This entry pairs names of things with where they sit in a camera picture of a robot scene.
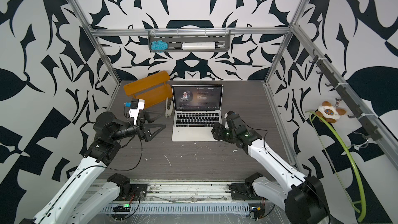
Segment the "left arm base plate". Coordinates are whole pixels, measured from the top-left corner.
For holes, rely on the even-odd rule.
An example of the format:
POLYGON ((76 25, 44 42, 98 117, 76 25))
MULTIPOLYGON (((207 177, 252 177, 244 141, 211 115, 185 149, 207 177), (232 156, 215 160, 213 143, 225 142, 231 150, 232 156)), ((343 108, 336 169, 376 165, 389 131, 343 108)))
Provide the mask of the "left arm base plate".
POLYGON ((148 184, 130 184, 130 189, 125 199, 130 202, 145 199, 147 196, 147 189, 148 184))

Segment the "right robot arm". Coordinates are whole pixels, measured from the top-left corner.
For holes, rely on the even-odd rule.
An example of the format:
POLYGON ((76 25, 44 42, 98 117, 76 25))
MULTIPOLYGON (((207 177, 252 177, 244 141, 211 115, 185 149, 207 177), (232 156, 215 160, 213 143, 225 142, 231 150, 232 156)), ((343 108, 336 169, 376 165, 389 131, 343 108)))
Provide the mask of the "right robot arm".
POLYGON ((284 209, 292 224, 318 224, 331 219, 329 206, 321 181, 306 176, 281 158, 253 129, 249 129, 240 115, 229 111, 226 124, 214 123, 213 138, 235 144, 259 162, 276 180, 254 174, 245 180, 250 193, 265 198, 284 209))

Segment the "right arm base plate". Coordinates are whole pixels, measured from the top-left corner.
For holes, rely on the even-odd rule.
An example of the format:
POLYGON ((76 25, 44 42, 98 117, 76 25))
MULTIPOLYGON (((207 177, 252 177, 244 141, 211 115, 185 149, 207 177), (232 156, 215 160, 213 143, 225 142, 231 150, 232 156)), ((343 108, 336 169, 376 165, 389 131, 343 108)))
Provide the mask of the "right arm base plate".
POLYGON ((232 200, 261 200, 255 195, 246 184, 232 183, 229 185, 232 200))

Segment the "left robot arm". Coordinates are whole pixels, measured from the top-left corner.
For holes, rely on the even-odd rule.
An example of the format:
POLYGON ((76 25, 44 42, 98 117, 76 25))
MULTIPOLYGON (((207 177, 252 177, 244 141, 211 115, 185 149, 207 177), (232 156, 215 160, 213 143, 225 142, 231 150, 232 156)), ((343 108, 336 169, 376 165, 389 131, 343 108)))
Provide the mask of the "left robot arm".
POLYGON ((156 124, 149 118, 149 112, 139 112, 137 124, 122 121, 112 112, 101 113, 94 123, 95 139, 73 175, 58 193, 32 219, 24 218, 23 224, 87 224, 105 206, 117 199, 129 200, 130 179, 123 175, 123 169, 115 169, 115 174, 84 203, 81 198, 104 170, 109 169, 122 139, 149 142, 162 132, 166 125, 156 124))

